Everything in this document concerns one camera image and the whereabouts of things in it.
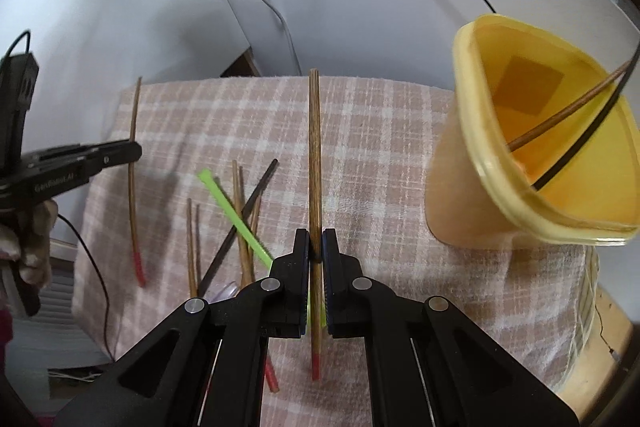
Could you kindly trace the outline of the left gloved hand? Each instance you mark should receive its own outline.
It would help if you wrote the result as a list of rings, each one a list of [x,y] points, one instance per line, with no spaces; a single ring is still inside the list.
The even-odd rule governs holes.
[[[51,199],[31,210],[1,213],[1,308],[18,317],[39,311],[39,291],[51,282],[50,234],[57,217]]]

